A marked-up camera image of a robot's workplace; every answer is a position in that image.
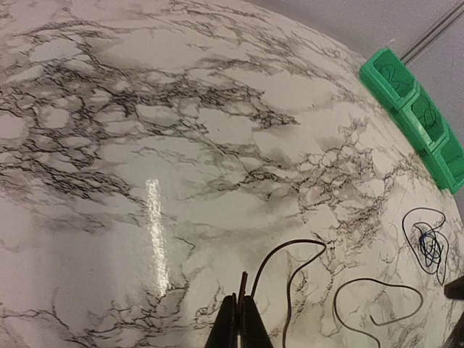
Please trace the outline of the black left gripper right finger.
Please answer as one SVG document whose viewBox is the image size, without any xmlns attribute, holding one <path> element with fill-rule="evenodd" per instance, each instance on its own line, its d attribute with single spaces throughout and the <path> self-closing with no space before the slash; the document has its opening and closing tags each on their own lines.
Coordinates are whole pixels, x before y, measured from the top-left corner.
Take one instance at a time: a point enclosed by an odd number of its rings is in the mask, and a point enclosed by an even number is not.
<svg viewBox="0 0 464 348">
<path fill-rule="evenodd" d="M 245 296 L 242 301 L 239 333 L 243 348 L 272 348 L 271 340 L 251 296 Z"/>
</svg>

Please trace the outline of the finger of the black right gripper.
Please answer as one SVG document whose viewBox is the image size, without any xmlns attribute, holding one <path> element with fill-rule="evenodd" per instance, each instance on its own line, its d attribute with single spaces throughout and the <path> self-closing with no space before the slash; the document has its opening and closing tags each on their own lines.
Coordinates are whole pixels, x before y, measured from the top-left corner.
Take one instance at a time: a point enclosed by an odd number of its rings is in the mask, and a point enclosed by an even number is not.
<svg viewBox="0 0 464 348">
<path fill-rule="evenodd" d="M 464 276 L 447 283 L 444 286 L 444 295 L 448 299 L 464 300 Z"/>
</svg>

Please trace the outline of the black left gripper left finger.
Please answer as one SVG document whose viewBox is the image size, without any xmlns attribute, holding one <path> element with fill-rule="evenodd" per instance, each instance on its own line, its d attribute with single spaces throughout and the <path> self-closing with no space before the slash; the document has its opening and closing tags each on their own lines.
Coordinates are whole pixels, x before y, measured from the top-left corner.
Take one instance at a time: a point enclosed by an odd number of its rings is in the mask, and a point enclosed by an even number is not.
<svg viewBox="0 0 464 348">
<path fill-rule="evenodd" d="M 238 347 L 237 308 L 235 294 L 224 298 L 207 338 L 205 348 Z"/>
</svg>

